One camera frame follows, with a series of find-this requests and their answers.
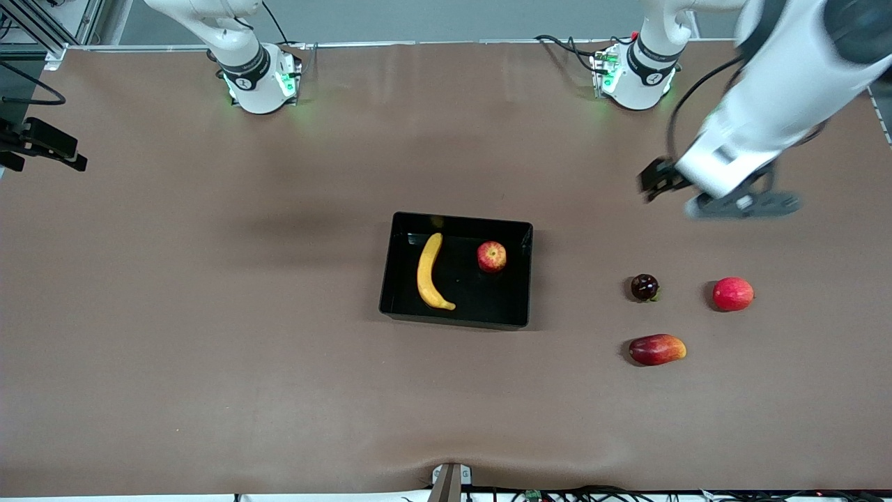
brown table surface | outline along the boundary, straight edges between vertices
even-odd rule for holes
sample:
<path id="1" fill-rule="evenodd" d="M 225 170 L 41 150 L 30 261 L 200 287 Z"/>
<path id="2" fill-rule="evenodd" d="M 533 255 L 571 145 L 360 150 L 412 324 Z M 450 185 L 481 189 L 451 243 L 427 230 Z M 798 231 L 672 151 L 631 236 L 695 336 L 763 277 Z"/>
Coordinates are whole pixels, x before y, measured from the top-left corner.
<path id="1" fill-rule="evenodd" d="M 298 106 L 251 116 L 204 54 L 70 52 L 45 76 L 69 103 L 33 113 L 88 171 L 31 160 L 0 184 L 0 494 L 412 489 L 447 460 L 520 488 L 892 486 L 870 100 L 783 156 L 786 220 L 692 222 L 692 190 L 636 191 L 675 100 L 730 56 L 693 44 L 634 113 L 541 46 L 320 50 Z M 396 211 L 532 222 L 530 327 L 378 313 Z M 626 299 L 640 272 L 661 302 Z M 729 275 L 755 285 L 746 312 L 705 302 Z M 687 359 L 623 359 L 658 332 Z"/>

apple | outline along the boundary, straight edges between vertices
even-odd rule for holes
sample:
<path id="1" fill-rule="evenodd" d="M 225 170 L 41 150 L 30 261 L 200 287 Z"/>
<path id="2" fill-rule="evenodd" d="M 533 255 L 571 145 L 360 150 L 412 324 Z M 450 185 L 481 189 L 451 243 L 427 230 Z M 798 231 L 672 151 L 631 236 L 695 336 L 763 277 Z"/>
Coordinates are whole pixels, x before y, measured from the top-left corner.
<path id="1" fill-rule="evenodd" d="M 477 248 L 477 264 L 480 270 L 495 273 L 505 268 L 508 263 L 508 252 L 505 247 L 494 240 L 488 240 Z"/>
<path id="2" fill-rule="evenodd" d="M 747 308 L 755 297 L 753 287 L 740 277 L 726 277 L 716 282 L 713 287 L 715 306 L 728 312 Z"/>

banana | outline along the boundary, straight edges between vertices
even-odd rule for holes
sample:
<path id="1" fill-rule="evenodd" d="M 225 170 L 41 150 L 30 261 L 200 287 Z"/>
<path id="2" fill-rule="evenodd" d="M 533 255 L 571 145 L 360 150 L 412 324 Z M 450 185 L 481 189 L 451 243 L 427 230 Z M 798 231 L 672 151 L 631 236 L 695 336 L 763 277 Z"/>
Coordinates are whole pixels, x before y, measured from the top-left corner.
<path id="1" fill-rule="evenodd" d="M 442 308 L 446 310 L 455 310 L 455 304 L 447 302 L 443 299 L 440 291 L 434 287 L 434 280 L 431 279 L 431 272 L 434 271 L 434 261 L 437 254 L 440 253 L 440 246 L 443 243 L 443 234 L 435 233 L 425 244 L 425 249 L 421 252 L 421 259 L 418 260 L 418 294 L 425 303 L 433 308 Z"/>

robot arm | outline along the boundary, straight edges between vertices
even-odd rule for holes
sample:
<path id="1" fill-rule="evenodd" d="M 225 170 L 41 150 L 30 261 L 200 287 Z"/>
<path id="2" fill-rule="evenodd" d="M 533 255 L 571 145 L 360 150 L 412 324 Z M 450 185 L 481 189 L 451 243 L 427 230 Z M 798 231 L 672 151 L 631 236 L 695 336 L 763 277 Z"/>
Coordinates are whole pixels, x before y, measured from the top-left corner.
<path id="1" fill-rule="evenodd" d="M 745 63 L 739 83 L 674 166 L 652 164 L 642 173 L 651 198 L 664 191 L 653 183 L 654 170 L 662 169 L 664 181 L 672 170 L 701 188 L 688 206 L 695 217 L 777 216 L 798 208 L 791 194 L 774 197 L 748 185 L 892 65 L 892 0 L 750 0 L 738 41 Z M 728 209 L 714 212 L 722 207 Z"/>
<path id="2" fill-rule="evenodd" d="M 737 11 L 746 0 L 641 0 L 644 24 L 631 43 L 620 43 L 606 51 L 605 61 L 593 61 L 608 75 L 595 75 L 599 95 L 610 96 L 619 105 L 646 110 L 669 90 L 675 66 L 690 40 L 691 18 L 686 11 Z"/>
<path id="3" fill-rule="evenodd" d="M 207 44 L 233 99 L 250 113 L 271 113 L 297 98 L 300 60 L 235 18 L 254 15 L 260 0 L 145 0 Z"/>

black cable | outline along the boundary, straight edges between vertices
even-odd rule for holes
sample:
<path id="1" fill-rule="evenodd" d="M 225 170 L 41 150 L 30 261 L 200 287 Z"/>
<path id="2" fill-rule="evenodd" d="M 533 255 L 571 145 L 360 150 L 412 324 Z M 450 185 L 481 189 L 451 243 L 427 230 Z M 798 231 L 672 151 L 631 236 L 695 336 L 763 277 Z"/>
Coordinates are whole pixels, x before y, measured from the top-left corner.
<path id="1" fill-rule="evenodd" d="M 580 50 L 579 47 L 576 46 L 576 41 L 573 40 L 573 37 L 570 37 L 570 38 L 568 38 L 568 39 L 566 40 L 566 41 L 567 41 L 567 44 L 565 44 L 564 42 L 561 42 L 561 41 L 558 40 L 557 38 L 552 37 L 551 35 L 539 35 L 539 36 L 536 37 L 535 39 L 536 39 L 536 40 L 539 40 L 540 42 L 543 41 L 543 40 L 548 40 L 548 41 L 550 41 L 550 42 L 554 42 L 558 47 L 560 47 L 560 48 L 562 48 L 562 49 L 564 49 L 564 50 L 566 50 L 566 51 L 569 51 L 569 52 L 571 52 L 571 53 L 573 53 L 573 54 L 576 54 L 576 59 L 579 60 L 579 63 L 580 63 L 580 64 L 582 65 L 582 67 L 585 68 L 586 70 L 591 71 L 591 72 L 593 72 L 593 73 L 597 73 L 598 75 L 607 75 L 607 71 L 606 71 L 606 70 L 600 70 L 600 69 L 592 68 L 591 65 L 588 64 L 588 63 L 582 58 L 583 56 L 585 56 L 585 57 L 592 57 L 593 55 L 595 55 L 595 52 L 589 52 L 589 51 L 582 51 L 582 50 Z"/>
<path id="2" fill-rule="evenodd" d="M 808 143 L 809 141 L 811 141 L 812 139 L 815 139 L 815 138 L 817 138 L 818 136 L 820 136 L 821 133 L 824 132 L 825 129 L 827 129 L 827 122 L 829 122 L 829 121 L 830 121 L 830 119 L 827 119 L 826 121 L 823 121 L 823 122 L 821 122 L 820 124 L 814 126 L 814 129 L 812 129 L 812 132 L 808 133 L 808 136 L 806 136 L 806 137 L 800 139 L 800 140 L 799 140 L 795 145 L 793 145 L 793 146 L 802 146 L 802 145 L 804 145 L 805 143 Z"/>
<path id="3" fill-rule="evenodd" d="M 591 65 L 586 63 L 585 60 L 583 60 L 582 53 L 580 53 L 579 48 L 576 47 L 576 42 L 574 42 L 573 37 L 568 38 L 567 42 L 570 42 L 570 46 L 573 48 L 573 54 L 576 54 L 576 59 L 579 60 L 579 64 L 581 64 L 583 68 L 585 68 L 588 71 L 591 71 L 592 73 L 597 73 L 599 75 L 607 75 L 607 70 L 596 70 L 596 69 L 592 68 Z"/>
<path id="4" fill-rule="evenodd" d="M 729 69 L 731 66 L 734 66 L 737 63 L 743 61 L 743 56 L 737 56 L 734 59 L 728 61 L 727 63 L 723 63 L 719 65 L 714 70 L 710 71 L 706 75 L 700 78 L 693 86 L 688 89 L 688 92 L 684 93 L 684 96 L 681 97 L 678 104 L 672 110 L 672 115 L 669 116 L 669 125 L 666 127 L 666 150 L 669 152 L 669 157 L 673 161 L 678 160 L 678 150 L 675 149 L 675 124 L 678 121 L 678 112 L 681 110 L 681 107 L 685 104 L 688 99 L 700 88 L 703 84 L 706 83 L 707 80 L 713 78 L 715 75 L 718 75 L 722 71 Z"/>
<path id="5" fill-rule="evenodd" d="M 728 79 L 728 83 L 725 84 L 725 94 L 727 94 L 728 91 L 730 91 L 731 88 L 734 87 L 734 84 L 737 83 L 737 79 L 740 77 L 740 74 L 743 72 L 743 68 L 744 68 L 743 66 L 740 66 L 737 70 L 734 71 L 734 73 Z"/>
<path id="6" fill-rule="evenodd" d="M 279 44 L 296 44 L 297 42 L 293 40 L 289 40 L 288 37 L 285 36 L 285 32 L 282 30 L 282 25 L 278 23 L 278 19 L 276 19 L 276 15 L 269 10 L 269 6 L 266 2 L 260 2 L 263 5 L 263 8 L 267 10 L 267 14 L 273 20 L 273 23 L 276 24 L 276 29 L 279 30 L 279 35 L 282 36 L 282 41 Z"/>
<path id="7" fill-rule="evenodd" d="M 0 35 L 0 40 L 6 38 L 9 35 L 9 30 L 12 28 L 12 19 L 6 17 L 6 13 L 0 13 L 0 29 L 5 29 L 3 35 Z"/>
<path id="8" fill-rule="evenodd" d="M 251 30 L 251 31 L 254 31 L 254 27 L 251 26 L 250 24 L 248 24 L 248 23 L 246 23 L 246 22 L 244 22 L 244 21 L 242 21 L 242 20 L 240 20 L 240 19 L 238 19 L 238 18 L 232 18 L 232 19 L 234 19 L 235 22 L 241 24 L 242 26 L 246 27 L 247 29 L 249 29 L 249 30 Z"/>
<path id="9" fill-rule="evenodd" d="M 18 74 L 20 77 L 23 77 L 24 79 L 27 79 L 27 80 L 31 81 L 32 83 L 40 86 L 41 88 L 43 88 L 44 90 L 46 90 L 53 96 L 56 96 L 56 98 L 57 98 L 55 101 L 48 101 L 46 99 L 25 99 L 25 98 L 21 98 L 21 97 L 0 96 L 0 102 L 22 103 L 25 105 L 47 105 L 47 106 L 56 106 L 56 105 L 64 105 L 65 104 L 65 101 L 66 101 L 65 96 L 63 96 L 62 93 L 55 90 L 54 88 L 47 86 L 45 83 L 41 82 L 39 79 L 35 79 L 34 77 L 28 75 L 24 71 L 19 70 L 18 68 L 7 63 L 6 61 L 0 61 L 0 66 L 3 66 L 5 69 L 12 71 L 13 73 Z"/>
<path id="10" fill-rule="evenodd" d="M 591 57 L 591 56 L 595 55 L 594 52 L 580 51 L 578 49 L 573 50 L 573 48 L 571 46 L 569 46 L 568 44 L 565 44 L 564 42 L 561 42 L 559 39 L 552 37 L 551 35 L 539 35 L 538 37 L 533 38 L 533 40 L 539 40 L 540 42 L 543 40 L 548 40 L 549 42 L 554 42 L 555 44 L 557 44 L 558 47 L 564 49 L 567 52 L 571 52 L 571 53 L 578 52 L 579 54 L 584 55 L 586 57 Z M 573 40 L 573 37 L 570 37 L 567 40 L 567 42 L 570 43 L 570 42 L 572 42 L 572 40 Z"/>

